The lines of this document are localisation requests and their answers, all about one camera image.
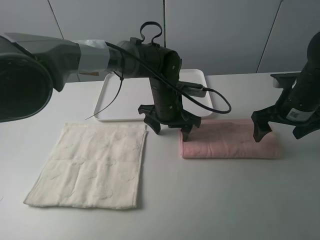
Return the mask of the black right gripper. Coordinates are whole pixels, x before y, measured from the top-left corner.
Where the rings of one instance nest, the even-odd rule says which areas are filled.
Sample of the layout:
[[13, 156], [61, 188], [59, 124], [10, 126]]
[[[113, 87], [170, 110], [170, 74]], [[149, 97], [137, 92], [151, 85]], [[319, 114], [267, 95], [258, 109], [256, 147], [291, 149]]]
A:
[[269, 122], [296, 126], [293, 135], [301, 139], [319, 130], [320, 125], [320, 73], [273, 73], [275, 88], [282, 89], [276, 103], [254, 111], [253, 138], [259, 143], [272, 132]]

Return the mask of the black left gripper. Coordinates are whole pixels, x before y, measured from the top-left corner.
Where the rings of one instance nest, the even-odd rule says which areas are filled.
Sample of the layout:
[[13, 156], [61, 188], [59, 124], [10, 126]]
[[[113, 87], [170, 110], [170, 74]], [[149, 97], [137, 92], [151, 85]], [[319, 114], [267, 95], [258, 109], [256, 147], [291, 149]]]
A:
[[144, 123], [148, 125], [156, 135], [161, 131], [161, 125], [171, 128], [181, 128], [182, 141], [188, 140], [193, 128], [201, 125], [201, 118], [183, 109], [182, 97], [171, 87], [157, 78], [149, 78], [154, 104], [140, 105], [138, 113], [144, 114]]

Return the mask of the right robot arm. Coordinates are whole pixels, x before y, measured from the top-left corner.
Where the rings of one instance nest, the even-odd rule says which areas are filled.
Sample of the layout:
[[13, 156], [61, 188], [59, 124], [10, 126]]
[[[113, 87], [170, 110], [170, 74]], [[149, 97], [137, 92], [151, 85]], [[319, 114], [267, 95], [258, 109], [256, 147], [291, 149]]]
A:
[[258, 143], [272, 131], [269, 122], [294, 126], [298, 140], [320, 129], [320, 34], [307, 47], [307, 62], [301, 72], [271, 74], [282, 92], [272, 106], [254, 111], [253, 138]]

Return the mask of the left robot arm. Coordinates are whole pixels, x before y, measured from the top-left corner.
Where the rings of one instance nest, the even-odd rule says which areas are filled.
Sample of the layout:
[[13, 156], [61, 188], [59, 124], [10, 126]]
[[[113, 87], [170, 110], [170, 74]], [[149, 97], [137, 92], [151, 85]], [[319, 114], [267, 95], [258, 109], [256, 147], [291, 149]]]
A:
[[179, 128], [187, 140], [201, 118], [183, 108], [183, 89], [190, 84], [179, 80], [181, 65], [176, 51], [134, 37], [114, 45], [6, 33], [0, 39], [0, 120], [17, 121], [39, 113], [72, 74], [113, 72], [120, 79], [148, 78], [153, 104], [138, 108], [144, 122], [155, 133], [161, 125]]

